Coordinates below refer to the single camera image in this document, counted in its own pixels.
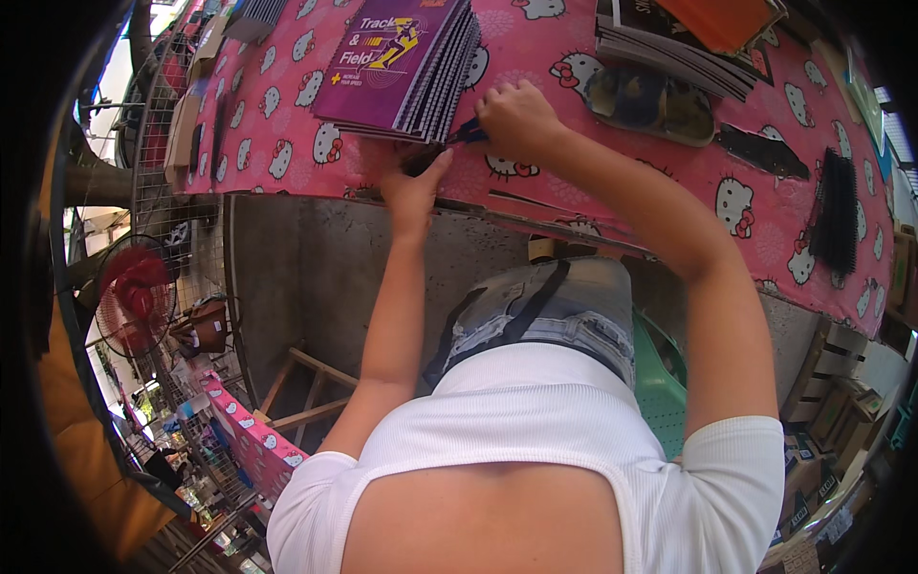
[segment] table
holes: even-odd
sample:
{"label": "table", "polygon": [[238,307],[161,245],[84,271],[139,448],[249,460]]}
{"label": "table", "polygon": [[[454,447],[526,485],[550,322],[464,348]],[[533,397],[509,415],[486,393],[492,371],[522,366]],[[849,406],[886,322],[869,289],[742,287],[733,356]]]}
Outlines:
{"label": "table", "polygon": [[[262,42],[225,42],[199,109],[197,121],[207,127],[199,169],[177,191],[352,197],[346,185],[374,183],[374,158],[361,152],[358,138],[340,134],[308,110],[359,5],[294,0]],[[603,65],[593,55],[594,0],[473,0],[473,8],[482,40],[454,129],[473,115],[485,89],[526,78],[568,127],[649,163],[711,206],[734,236],[760,291],[867,336],[876,334],[890,283],[890,189],[880,177],[867,129],[852,122],[819,53],[777,30],[767,46],[775,85],[759,82],[745,104],[711,97],[718,123],[781,138],[815,174],[809,181],[777,179],[716,144],[689,148],[597,122],[582,105],[586,80]],[[208,158],[221,95],[228,100],[229,126],[220,157]],[[804,235],[826,147],[849,155],[857,172],[857,270],[844,279],[811,256]],[[613,212],[538,166],[460,148],[439,193],[460,210],[467,206],[523,228],[538,223],[542,233],[564,230],[650,256]]]}

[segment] hand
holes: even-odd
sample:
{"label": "hand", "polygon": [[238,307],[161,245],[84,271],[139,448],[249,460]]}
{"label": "hand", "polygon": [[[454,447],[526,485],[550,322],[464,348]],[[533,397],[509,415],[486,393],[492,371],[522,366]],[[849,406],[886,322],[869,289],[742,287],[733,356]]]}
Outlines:
{"label": "hand", "polygon": [[488,141],[474,144],[495,157],[538,164],[553,141],[567,131],[537,87],[520,80],[519,87],[501,84],[475,104],[478,123]]}
{"label": "hand", "polygon": [[393,240],[423,240],[427,237],[437,185],[452,162],[453,150],[446,150],[417,177],[402,174],[396,163],[387,167],[379,187],[392,216]]}

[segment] pink hello kitty tablecloth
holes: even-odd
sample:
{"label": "pink hello kitty tablecloth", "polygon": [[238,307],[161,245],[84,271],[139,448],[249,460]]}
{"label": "pink hello kitty tablecloth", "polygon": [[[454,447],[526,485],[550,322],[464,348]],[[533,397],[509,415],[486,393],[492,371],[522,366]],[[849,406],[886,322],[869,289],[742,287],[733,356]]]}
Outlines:
{"label": "pink hello kitty tablecloth", "polygon": [[[871,337],[876,333],[890,281],[890,190],[880,177],[867,129],[851,121],[840,86],[818,53],[777,30],[767,37],[775,85],[759,82],[744,104],[710,98],[718,124],[784,140],[812,173],[809,181],[777,179],[716,144],[689,148],[597,122],[582,103],[586,80],[603,66],[593,49],[594,0],[472,4],[482,39],[453,129],[473,116],[484,90],[526,78],[568,127],[651,164],[711,206],[760,290]],[[179,191],[347,197],[346,185],[374,183],[373,154],[362,152],[356,137],[314,119],[308,108],[359,5],[358,0],[291,0],[262,42],[225,42],[197,118],[207,127],[199,167],[187,174]],[[228,128],[220,156],[210,158],[220,96],[228,99]],[[826,147],[850,157],[857,172],[857,270],[844,278],[833,277],[814,259],[804,235]],[[216,181],[209,177],[212,162],[218,162]],[[460,147],[440,194],[492,213],[560,223],[641,247],[613,212],[536,165]]]}
{"label": "pink hello kitty tablecloth", "polygon": [[214,416],[220,423],[236,462],[245,470],[255,490],[271,503],[277,502],[294,468],[308,455],[264,422],[252,417],[223,388],[219,376],[213,371],[201,378],[201,385],[210,398]]}

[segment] wooden frame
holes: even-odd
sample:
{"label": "wooden frame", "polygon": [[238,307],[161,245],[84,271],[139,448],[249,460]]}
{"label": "wooden frame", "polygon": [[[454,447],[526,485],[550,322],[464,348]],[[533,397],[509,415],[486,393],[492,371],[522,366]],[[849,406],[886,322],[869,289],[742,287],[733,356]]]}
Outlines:
{"label": "wooden frame", "polygon": [[[302,412],[291,414],[290,416],[286,416],[274,421],[269,417],[268,411],[274,404],[274,399],[276,399],[277,393],[285,384],[290,371],[293,370],[297,363],[312,369],[316,373],[312,379],[312,386],[309,387],[309,394],[306,398],[306,405]],[[274,379],[274,384],[271,386],[271,389],[268,391],[268,395],[264,398],[264,401],[262,401],[262,405],[258,410],[261,418],[265,420],[269,427],[275,429],[279,433],[297,429],[297,438],[294,443],[297,446],[300,446],[305,426],[307,424],[325,419],[333,414],[341,412],[345,405],[347,405],[348,401],[351,399],[350,397],[345,397],[343,399],[334,400],[330,403],[317,406],[316,402],[319,400],[319,394],[321,394],[322,390],[325,388],[325,385],[329,381],[342,385],[343,387],[346,387],[350,390],[357,388],[356,378],[351,377],[347,373],[342,373],[342,371],[339,371],[333,366],[322,363],[315,357],[307,355],[300,348],[290,347],[284,365],[281,366],[280,371],[277,372],[277,377]]]}
{"label": "wooden frame", "polygon": [[832,377],[857,377],[868,354],[869,340],[846,327],[819,319],[800,372],[781,407],[784,422],[808,422],[834,386]]}

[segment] denim shorts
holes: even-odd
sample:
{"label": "denim shorts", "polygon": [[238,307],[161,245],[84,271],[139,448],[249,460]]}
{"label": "denim shorts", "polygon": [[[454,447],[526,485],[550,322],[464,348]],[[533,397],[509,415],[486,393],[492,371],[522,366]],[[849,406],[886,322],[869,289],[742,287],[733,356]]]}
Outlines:
{"label": "denim shorts", "polygon": [[[519,339],[520,343],[553,343],[577,349],[600,361],[634,389],[631,276],[624,265],[606,257],[575,257],[558,289]],[[529,299],[539,291],[558,263],[517,267],[491,277],[473,289],[482,290],[446,325],[441,346],[424,378],[431,388],[455,366],[459,354],[498,337]]]}

